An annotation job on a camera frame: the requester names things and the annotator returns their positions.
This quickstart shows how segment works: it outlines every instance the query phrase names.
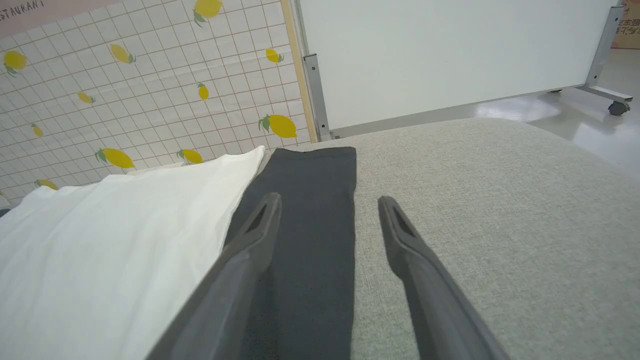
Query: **metal stand leg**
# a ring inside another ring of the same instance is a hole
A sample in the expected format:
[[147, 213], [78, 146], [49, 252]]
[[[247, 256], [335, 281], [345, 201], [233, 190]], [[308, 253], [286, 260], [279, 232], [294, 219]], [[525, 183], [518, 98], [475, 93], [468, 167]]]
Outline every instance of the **metal stand leg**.
[[320, 67], [316, 54], [304, 57], [307, 68], [308, 83], [311, 92], [311, 103], [313, 114], [316, 117], [316, 134], [318, 141], [332, 140], [333, 136], [329, 131], [329, 123], [326, 119], [326, 108], [324, 107], [324, 95], [322, 93], [322, 82], [320, 81]]
[[602, 72], [602, 68], [607, 61], [607, 55], [609, 55], [609, 51], [611, 51], [611, 44], [613, 43], [613, 38], [616, 37], [616, 28], [622, 18], [624, 9], [624, 6], [613, 6], [611, 10], [609, 10], [609, 16], [602, 30], [600, 43], [593, 57], [593, 63], [591, 64], [589, 75], [587, 75], [587, 81], [584, 85], [578, 87], [580, 90], [613, 100], [613, 104], [609, 106], [609, 113], [615, 116], [620, 116], [629, 111], [629, 103], [634, 97], [596, 86], [596, 84], [598, 83], [598, 77]]

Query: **white tile pattern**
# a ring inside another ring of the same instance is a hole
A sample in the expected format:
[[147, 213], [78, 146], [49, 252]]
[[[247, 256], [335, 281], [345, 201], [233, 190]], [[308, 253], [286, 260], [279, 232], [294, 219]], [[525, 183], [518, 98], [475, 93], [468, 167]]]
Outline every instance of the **white tile pattern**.
[[[28, 58], [15, 78], [0, 74], [0, 191], [10, 202], [38, 179], [94, 183], [182, 161], [181, 149], [206, 161], [309, 142], [280, 3], [225, 0], [201, 27], [193, 3], [126, 0], [0, 39], [3, 55]], [[117, 61], [111, 44], [136, 61]], [[266, 59], [271, 47], [284, 61]], [[205, 101], [197, 83], [209, 90]], [[80, 101], [80, 91], [95, 102]], [[298, 137], [259, 128], [272, 114], [290, 116]], [[123, 150], [135, 168], [97, 160], [105, 147]]]

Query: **metal frame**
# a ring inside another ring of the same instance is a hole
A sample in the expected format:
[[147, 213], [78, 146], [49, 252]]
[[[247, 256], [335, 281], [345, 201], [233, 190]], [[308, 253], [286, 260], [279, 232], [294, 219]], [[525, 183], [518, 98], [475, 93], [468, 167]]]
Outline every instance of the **metal frame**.
[[613, 39], [616, 37], [616, 29], [618, 28], [618, 23], [622, 18], [624, 9], [624, 6], [613, 6], [609, 10], [609, 16], [607, 16], [607, 22], [602, 30], [600, 43], [598, 44], [596, 54], [593, 57], [593, 63], [591, 63], [587, 80], [584, 85], [578, 86], [577, 89], [599, 95], [616, 102], [621, 102], [626, 104], [628, 109], [628, 103], [633, 100], [634, 97], [596, 86], [598, 83], [598, 77], [602, 72], [602, 68], [604, 68], [604, 64], [607, 62], [607, 57], [611, 50], [611, 44], [613, 44]]
[[318, 141], [333, 139], [329, 131], [329, 122], [326, 119], [326, 108], [324, 107], [324, 93], [322, 92], [322, 81], [320, 80], [320, 67], [316, 54], [303, 57], [311, 92], [311, 103], [314, 109], [314, 120], [316, 123], [316, 134]]
[[[317, 140], [319, 142], [332, 140], [335, 137], [333, 132], [331, 132], [329, 123], [327, 121], [317, 54], [309, 54], [310, 51], [307, 42], [307, 34], [305, 33], [305, 25], [302, 16], [302, 9], [300, 6], [300, 0], [292, 0], [292, 2], [294, 3], [296, 8], [295, 16], [297, 16], [298, 18], [297, 30], [299, 31], [299, 34], [302, 38], [301, 41], [303, 45], [303, 59], [306, 70], [305, 72], [307, 75], [307, 85], [311, 95], [313, 113], [312, 115], [315, 122], [316, 135], [318, 137]], [[613, 100], [613, 104], [609, 107], [609, 112], [612, 114], [614, 113], [611, 110], [612, 106], [623, 106], [624, 111], [621, 111], [620, 114], [615, 115], [621, 115], [622, 113], [630, 109], [629, 103], [633, 100], [633, 96], [602, 88], [600, 86], [596, 86], [596, 84], [598, 83], [600, 73], [602, 72], [602, 69], [604, 68], [604, 65], [607, 61], [609, 51], [611, 50], [611, 44], [613, 44], [613, 40], [616, 37], [616, 29], [618, 28], [618, 23], [622, 18], [625, 9], [625, 7], [621, 4], [622, 0], [618, 0], [618, 5], [612, 6], [609, 10], [609, 15], [607, 16], [607, 21], [605, 22], [604, 29], [602, 30], [602, 36], [600, 37], [600, 42], [598, 43], [596, 53], [593, 57], [593, 62], [591, 63], [591, 68], [589, 70], [589, 74], [587, 75], [587, 79], [585, 80], [583, 85], [575, 87], [579, 90]]]

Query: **black cloth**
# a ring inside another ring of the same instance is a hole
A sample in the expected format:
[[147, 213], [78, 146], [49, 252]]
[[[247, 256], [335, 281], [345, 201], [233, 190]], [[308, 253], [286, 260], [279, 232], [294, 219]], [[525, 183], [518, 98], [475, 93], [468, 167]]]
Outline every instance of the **black cloth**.
[[282, 196], [282, 217], [271, 266], [253, 296], [241, 359], [349, 359], [355, 187], [352, 147], [277, 149], [247, 187], [226, 242], [269, 192]]

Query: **yellow lemon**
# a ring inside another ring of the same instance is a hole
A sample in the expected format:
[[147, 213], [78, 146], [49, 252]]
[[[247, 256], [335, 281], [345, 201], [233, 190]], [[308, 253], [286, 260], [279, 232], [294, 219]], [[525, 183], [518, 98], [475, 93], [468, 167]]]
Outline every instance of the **yellow lemon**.
[[42, 137], [42, 129], [40, 129], [39, 126], [37, 126], [36, 124], [32, 124], [31, 128], [33, 130], [33, 133], [36, 134], [37, 137]]
[[200, 23], [206, 21], [204, 18], [216, 16], [220, 12], [221, 7], [222, 2], [218, 0], [198, 0], [193, 7], [193, 21], [197, 26], [202, 27]]
[[198, 95], [200, 95], [200, 98], [202, 100], [208, 99], [209, 98], [209, 89], [207, 89], [207, 87], [204, 86], [203, 83], [198, 83], [198, 88], [200, 88], [198, 90]]
[[197, 151], [191, 149], [182, 149], [179, 152], [175, 153], [177, 156], [180, 156], [183, 159], [187, 159], [192, 163], [199, 164], [202, 162], [202, 155], [200, 155]]
[[104, 161], [105, 163], [109, 160], [110, 163], [114, 164], [120, 168], [130, 168], [133, 167], [133, 161], [129, 155], [126, 155], [124, 152], [116, 149], [110, 149], [105, 147], [104, 149], [99, 149], [95, 153], [95, 158]]
[[53, 182], [49, 181], [49, 180], [36, 180], [36, 182], [34, 183], [36, 186], [48, 186], [49, 188], [52, 188], [53, 190], [57, 190], [58, 189], [58, 185], [54, 184]]
[[264, 127], [266, 131], [269, 131], [269, 126], [273, 133], [281, 138], [295, 138], [296, 124], [284, 115], [267, 115], [258, 121], [258, 129], [260, 126]]
[[271, 62], [279, 63], [282, 60], [284, 60], [284, 56], [278, 55], [278, 53], [276, 53], [274, 49], [266, 49], [266, 52], [267, 52], [267, 59], [269, 59], [269, 61]]
[[127, 54], [127, 51], [122, 49], [122, 46], [118, 44], [111, 44], [111, 54], [113, 54], [113, 57], [118, 61], [122, 61], [126, 64], [136, 62], [136, 58], [131, 54]]
[[84, 92], [78, 93], [78, 99], [82, 100], [83, 102], [86, 102], [87, 104], [93, 104], [95, 102], [95, 98], [93, 96], [89, 96]]
[[4, 67], [9, 75], [19, 74], [17, 70], [24, 69], [27, 66], [27, 57], [17, 51], [7, 51], [4, 54]]

